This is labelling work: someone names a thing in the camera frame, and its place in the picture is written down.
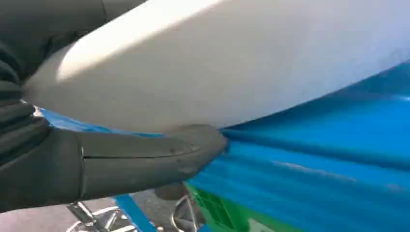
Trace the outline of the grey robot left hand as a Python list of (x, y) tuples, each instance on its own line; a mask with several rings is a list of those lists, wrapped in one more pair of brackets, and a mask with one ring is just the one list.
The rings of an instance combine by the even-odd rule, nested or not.
[(0, 210), (36, 208), (157, 188), (195, 176), (226, 138), (206, 125), (163, 137), (53, 127), (23, 100), (23, 85), (58, 49), (139, 0), (0, 3)]

